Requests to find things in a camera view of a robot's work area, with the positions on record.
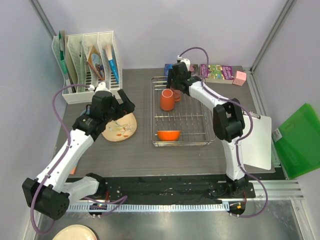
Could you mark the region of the beige bird-painted plate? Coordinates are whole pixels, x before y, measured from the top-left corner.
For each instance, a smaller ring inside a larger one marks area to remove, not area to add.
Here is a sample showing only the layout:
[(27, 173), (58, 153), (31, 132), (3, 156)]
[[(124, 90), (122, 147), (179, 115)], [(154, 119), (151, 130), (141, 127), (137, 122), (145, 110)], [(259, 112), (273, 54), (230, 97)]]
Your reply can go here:
[(130, 138), (137, 130), (137, 120), (129, 113), (118, 120), (107, 123), (102, 136), (110, 142), (120, 142)]

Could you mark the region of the orange ceramic bowl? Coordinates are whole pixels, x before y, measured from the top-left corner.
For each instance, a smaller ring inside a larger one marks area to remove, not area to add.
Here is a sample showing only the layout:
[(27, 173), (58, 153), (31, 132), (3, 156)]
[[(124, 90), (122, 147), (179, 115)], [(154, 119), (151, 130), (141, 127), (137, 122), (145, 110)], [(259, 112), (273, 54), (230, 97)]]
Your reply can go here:
[(162, 142), (175, 142), (179, 139), (180, 130), (158, 130), (157, 137)]

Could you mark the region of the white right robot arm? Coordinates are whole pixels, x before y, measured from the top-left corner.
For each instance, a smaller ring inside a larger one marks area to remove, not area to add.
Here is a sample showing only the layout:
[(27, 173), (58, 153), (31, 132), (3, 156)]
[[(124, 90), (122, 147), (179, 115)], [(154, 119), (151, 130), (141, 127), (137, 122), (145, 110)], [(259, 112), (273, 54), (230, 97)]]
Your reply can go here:
[(243, 166), (241, 140), (245, 121), (240, 102), (210, 89), (198, 76), (191, 75), (183, 61), (173, 64), (168, 70), (166, 87), (179, 90), (212, 111), (213, 131), (222, 142), (226, 160), (225, 190), (230, 197), (238, 197), (249, 182)]

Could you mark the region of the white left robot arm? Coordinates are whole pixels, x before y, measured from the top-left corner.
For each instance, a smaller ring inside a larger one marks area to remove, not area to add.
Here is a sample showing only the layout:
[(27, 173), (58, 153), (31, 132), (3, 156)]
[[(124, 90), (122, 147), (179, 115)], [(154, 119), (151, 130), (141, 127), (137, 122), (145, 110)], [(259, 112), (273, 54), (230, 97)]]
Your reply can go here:
[(100, 200), (106, 195), (105, 179), (94, 173), (88, 173), (69, 187), (65, 186), (65, 182), (85, 151), (106, 129), (106, 125), (134, 111), (135, 105), (124, 90), (118, 90), (118, 94), (122, 103), (109, 91), (95, 92), (89, 104), (89, 113), (75, 120), (65, 144), (46, 169), (35, 179), (25, 179), (22, 190), (27, 205), (33, 211), (56, 221), (73, 202), (87, 196)]

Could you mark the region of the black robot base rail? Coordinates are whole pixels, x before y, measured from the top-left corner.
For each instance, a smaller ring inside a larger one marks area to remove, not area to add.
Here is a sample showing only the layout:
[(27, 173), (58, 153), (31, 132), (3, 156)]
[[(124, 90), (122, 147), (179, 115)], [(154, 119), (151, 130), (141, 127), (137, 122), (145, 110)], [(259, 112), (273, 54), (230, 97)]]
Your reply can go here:
[(106, 177), (105, 189), (91, 199), (115, 201), (127, 196), (133, 205), (202, 205), (226, 199), (256, 197), (251, 182), (232, 187), (224, 175), (172, 175)]

